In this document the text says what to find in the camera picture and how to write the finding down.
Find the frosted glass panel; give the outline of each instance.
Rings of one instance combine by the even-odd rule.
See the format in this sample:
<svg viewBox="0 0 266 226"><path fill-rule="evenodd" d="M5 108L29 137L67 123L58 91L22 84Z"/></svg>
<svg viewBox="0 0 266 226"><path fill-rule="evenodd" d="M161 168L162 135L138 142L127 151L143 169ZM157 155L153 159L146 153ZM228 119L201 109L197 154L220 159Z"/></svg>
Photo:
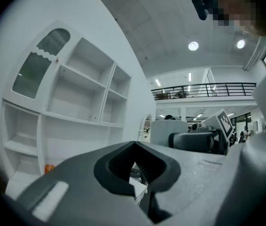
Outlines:
<svg viewBox="0 0 266 226"><path fill-rule="evenodd" d="M56 56L69 39L70 34L67 30L55 29L40 41L37 48Z"/></svg>
<svg viewBox="0 0 266 226"><path fill-rule="evenodd" d="M30 53L16 77L12 90L34 99L50 64L51 61L47 58Z"/></svg>

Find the black metal railing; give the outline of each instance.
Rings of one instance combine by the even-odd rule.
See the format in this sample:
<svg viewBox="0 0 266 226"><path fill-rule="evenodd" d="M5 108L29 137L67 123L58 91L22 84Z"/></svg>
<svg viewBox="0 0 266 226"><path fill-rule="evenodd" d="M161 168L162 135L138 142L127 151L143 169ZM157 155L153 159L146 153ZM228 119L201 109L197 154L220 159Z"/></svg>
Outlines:
<svg viewBox="0 0 266 226"><path fill-rule="evenodd" d="M251 96L256 83L210 83L153 89L155 100L191 97Z"/></svg>

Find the recessed ceiling light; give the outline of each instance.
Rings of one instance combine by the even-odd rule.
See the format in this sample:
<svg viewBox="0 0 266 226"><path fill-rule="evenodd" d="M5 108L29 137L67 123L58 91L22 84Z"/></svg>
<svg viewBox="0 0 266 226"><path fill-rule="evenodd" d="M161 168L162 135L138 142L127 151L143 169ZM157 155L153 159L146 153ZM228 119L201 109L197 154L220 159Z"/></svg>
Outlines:
<svg viewBox="0 0 266 226"><path fill-rule="evenodd" d="M238 48L243 48L245 46L245 41L244 40L239 40L238 42L237 42L237 47Z"/></svg>
<svg viewBox="0 0 266 226"><path fill-rule="evenodd" d="M156 79L155 81L156 81L156 83L157 83L158 86L161 86L159 80Z"/></svg>
<svg viewBox="0 0 266 226"><path fill-rule="evenodd" d="M188 48L192 51L195 51L199 48L199 44L197 42L191 42L189 45L188 45Z"/></svg>

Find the ceiling light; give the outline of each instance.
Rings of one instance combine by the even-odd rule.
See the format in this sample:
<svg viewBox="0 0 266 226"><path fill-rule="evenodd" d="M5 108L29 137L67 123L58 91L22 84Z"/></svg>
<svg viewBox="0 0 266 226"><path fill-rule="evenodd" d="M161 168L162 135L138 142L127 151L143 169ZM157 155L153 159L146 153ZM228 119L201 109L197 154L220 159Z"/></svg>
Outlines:
<svg viewBox="0 0 266 226"><path fill-rule="evenodd" d="M159 80L156 79L155 81L156 81L158 86L161 86L161 84L159 83Z"/></svg>
<svg viewBox="0 0 266 226"><path fill-rule="evenodd" d="M239 40L238 42L237 42L237 47L238 48L243 48L245 46L245 41L244 40Z"/></svg>
<svg viewBox="0 0 266 226"><path fill-rule="evenodd" d="M192 51L194 50L197 50L199 48L199 44L197 42L191 42L189 45L188 45L188 48Z"/></svg>

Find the fluorescent light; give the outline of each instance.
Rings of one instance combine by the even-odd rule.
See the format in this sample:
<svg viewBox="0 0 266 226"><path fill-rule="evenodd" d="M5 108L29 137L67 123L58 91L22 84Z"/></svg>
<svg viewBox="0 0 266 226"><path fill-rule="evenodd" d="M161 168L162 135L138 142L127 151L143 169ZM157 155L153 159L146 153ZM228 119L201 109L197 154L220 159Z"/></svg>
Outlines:
<svg viewBox="0 0 266 226"><path fill-rule="evenodd" d="M155 81L156 81L158 86L161 86L161 84L159 83L159 80L156 79Z"/></svg>
<svg viewBox="0 0 266 226"><path fill-rule="evenodd" d="M244 40L239 40L238 42L237 42L237 47L238 48L243 48L245 46L245 41Z"/></svg>
<svg viewBox="0 0 266 226"><path fill-rule="evenodd" d="M199 48L199 44L197 42L191 42L189 45L188 45L188 48L192 51L195 51Z"/></svg>

